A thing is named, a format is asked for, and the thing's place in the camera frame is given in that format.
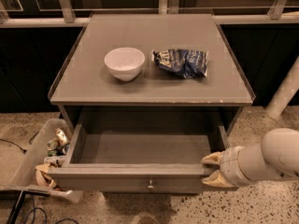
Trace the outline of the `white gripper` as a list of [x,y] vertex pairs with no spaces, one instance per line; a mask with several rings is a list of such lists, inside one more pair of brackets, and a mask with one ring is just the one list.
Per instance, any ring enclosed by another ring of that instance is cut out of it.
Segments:
[[202,183],[215,188],[245,187],[251,185],[252,162],[245,147],[229,147],[225,151],[205,156],[202,164],[219,165],[220,170],[202,179]]

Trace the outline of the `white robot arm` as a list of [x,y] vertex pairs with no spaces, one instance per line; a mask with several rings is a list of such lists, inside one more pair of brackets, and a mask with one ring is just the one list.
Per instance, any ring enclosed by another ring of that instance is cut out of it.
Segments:
[[259,181],[299,179],[299,132],[276,128],[250,146],[228,147],[201,160],[217,170],[202,183],[217,188],[245,187]]

